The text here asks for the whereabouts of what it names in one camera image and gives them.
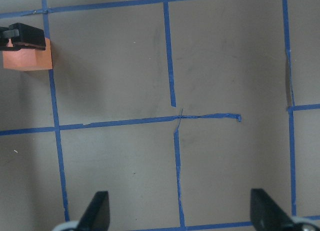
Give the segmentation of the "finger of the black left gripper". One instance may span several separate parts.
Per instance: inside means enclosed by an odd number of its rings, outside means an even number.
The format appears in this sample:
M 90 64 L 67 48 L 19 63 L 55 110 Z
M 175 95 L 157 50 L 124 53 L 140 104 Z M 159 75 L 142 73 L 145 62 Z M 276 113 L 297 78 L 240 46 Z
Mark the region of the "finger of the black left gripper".
M 8 27 L 0 27 L 0 50 L 15 52 L 21 49 L 46 50 L 45 32 L 43 29 L 13 23 Z

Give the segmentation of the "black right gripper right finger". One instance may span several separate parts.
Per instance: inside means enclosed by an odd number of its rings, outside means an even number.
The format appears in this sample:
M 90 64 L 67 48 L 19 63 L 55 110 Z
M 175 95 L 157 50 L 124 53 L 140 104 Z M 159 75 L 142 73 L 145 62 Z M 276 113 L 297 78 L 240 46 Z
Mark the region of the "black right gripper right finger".
M 256 231 L 318 231 L 312 220 L 288 216 L 262 188 L 250 190 L 250 222 Z

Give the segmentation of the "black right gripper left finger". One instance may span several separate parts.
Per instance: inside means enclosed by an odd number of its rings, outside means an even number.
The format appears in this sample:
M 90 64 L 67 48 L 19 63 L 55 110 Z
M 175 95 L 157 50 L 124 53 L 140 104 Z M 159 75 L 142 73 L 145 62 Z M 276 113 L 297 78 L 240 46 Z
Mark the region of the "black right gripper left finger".
M 108 191 L 94 194 L 80 220 L 58 224 L 54 231 L 107 231 L 110 227 L 110 201 Z

